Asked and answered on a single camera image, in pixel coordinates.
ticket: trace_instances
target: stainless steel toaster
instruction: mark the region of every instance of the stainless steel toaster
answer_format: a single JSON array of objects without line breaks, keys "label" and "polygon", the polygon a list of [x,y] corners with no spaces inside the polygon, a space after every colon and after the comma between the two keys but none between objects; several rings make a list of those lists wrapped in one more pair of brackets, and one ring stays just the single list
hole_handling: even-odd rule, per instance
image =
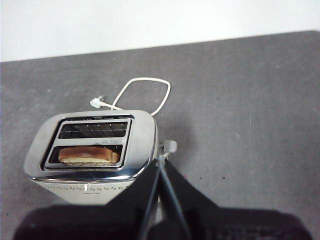
[{"label": "stainless steel toaster", "polygon": [[[65,113],[38,130],[24,169],[33,182],[72,204],[104,205],[128,188],[152,159],[177,148],[175,141],[166,146],[158,141],[156,121],[142,110]],[[116,158],[103,163],[60,161],[63,149],[79,147],[103,148]]]}]

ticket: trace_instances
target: gray surface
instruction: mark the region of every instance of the gray surface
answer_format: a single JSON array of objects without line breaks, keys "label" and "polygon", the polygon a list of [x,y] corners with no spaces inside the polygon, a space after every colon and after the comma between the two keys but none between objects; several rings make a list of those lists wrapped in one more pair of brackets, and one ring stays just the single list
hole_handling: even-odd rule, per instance
[{"label": "gray surface", "polygon": [[[301,32],[45,58],[1,65],[2,240],[25,214],[64,203],[30,182],[23,162],[49,117],[112,103],[133,77],[169,80],[155,117],[178,143],[178,170],[220,206],[298,215],[320,239],[320,34]],[[164,95],[136,83],[119,102],[152,111]]]}]

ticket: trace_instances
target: white power cord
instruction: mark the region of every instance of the white power cord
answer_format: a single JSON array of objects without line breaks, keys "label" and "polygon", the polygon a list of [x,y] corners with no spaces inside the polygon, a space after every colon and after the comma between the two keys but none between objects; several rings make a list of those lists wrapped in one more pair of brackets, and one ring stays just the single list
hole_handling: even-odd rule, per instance
[{"label": "white power cord", "polygon": [[168,99],[168,96],[169,96],[169,93],[170,93],[170,90],[171,90],[171,84],[170,82],[166,81],[166,80],[163,80],[163,79],[160,79],[160,78],[155,78],[155,77],[136,77],[136,78],[133,78],[131,80],[129,80],[124,86],[123,88],[121,89],[121,91],[118,93],[118,95],[116,96],[115,100],[113,101],[112,105],[111,104],[108,104],[108,103],[105,103],[102,100],[102,96],[99,96],[99,97],[95,97],[94,99],[92,99],[90,101],[90,105],[96,109],[99,109],[101,107],[109,107],[111,110],[123,110],[122,108],[120,107],[117,107],[116,104],[118,102],[118,100],[120,99],[120,97],[122,96],[122,94],[125,92],[125,90],[128,88],[128,86],[130,84],[132,84],[133,82],[137,82],[137,81],[152,81],[152,82],[159,82],[159,83],[163,83],[163,84],[166,84],[168,87],[166,89],[166,93],[164,95],[164,98],[162,100],[162,102],[160,103],[160,105],[158,106],[158,108],[150,113],[151,116],[154,116],[156,115],[160,110],[161,108],[164,106],[164,104],[166,103],[167,99]]}]

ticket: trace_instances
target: white wall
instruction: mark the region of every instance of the white wall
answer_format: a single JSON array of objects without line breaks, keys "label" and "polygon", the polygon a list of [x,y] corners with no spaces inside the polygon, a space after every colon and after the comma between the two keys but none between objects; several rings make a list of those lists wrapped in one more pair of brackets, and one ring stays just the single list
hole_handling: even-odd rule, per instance
[{"label": "white wall", "polygon": [[2,0],[1,61],[320,30],[320,0]]}]

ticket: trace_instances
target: toaster top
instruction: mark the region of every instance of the toaster top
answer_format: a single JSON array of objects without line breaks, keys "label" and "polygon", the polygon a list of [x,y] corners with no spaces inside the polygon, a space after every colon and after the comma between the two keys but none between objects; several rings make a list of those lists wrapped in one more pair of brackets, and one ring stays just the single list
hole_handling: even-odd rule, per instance
[{"label": "toaster top", "polygon": [[[59,114],[38,130],[26,156],[24,170],[31,179],[46,182],[133,179],[157,153],[157,131],[154,118],[142,110]],[[58,160],[61,150],[79,147],[105,148],[104,151],[116,156],[115,161],[65,164]]]}]

